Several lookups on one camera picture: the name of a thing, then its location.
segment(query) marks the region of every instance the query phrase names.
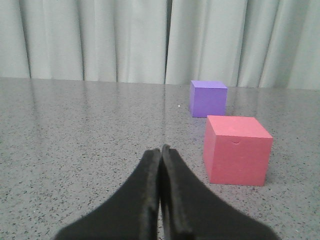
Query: purple cube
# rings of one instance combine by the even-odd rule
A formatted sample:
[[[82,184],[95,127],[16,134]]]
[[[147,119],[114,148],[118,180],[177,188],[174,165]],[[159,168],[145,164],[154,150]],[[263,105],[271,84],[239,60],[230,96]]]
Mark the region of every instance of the purple cube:
[[[192,117],[225,115],[228,88],[221,81],[191,81],[189,110]]]

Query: foam block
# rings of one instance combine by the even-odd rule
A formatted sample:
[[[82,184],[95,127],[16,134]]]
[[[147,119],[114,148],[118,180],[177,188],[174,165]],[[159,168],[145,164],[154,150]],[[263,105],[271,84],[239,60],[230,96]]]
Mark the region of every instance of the foam block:
[[[203,160],[210,183],[263,186],[272,142],[254,117],[208,116]]]
[[[221,81],[191,81],[189,110],[192,117],[225,115],[228,88]]]

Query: table surface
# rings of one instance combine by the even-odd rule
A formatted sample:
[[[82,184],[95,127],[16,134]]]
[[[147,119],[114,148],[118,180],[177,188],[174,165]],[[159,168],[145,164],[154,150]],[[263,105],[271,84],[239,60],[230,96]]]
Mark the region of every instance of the table surface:
[[[166,143],[212,192],[283,240],[319,240],[320,91],[229,87],[226,115],[256,117],[274,137],[257,187],[209,183],[206,119],[191,117],[189,88],[0,78],[0,239],[51,239]]]

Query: gray speckled table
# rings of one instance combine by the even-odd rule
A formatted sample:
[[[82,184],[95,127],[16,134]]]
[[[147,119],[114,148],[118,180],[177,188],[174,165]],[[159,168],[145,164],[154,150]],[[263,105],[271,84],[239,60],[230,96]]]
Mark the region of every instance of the gray speckled table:
[[[229,88],[227,115],[256,117],[274,137],[263,187],[209,184],[206,119],[188,101],[187,85],[0,78],[0,239],[51,239],[167,143],[283,240],[319,240],[320,91]]]

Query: curtain fold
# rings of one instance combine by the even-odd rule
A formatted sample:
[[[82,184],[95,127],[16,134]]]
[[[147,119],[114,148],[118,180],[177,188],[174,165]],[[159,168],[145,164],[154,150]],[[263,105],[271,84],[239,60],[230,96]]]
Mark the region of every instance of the curtain fold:
[[[0,77],[320,89],[318,0],[0,0]]]

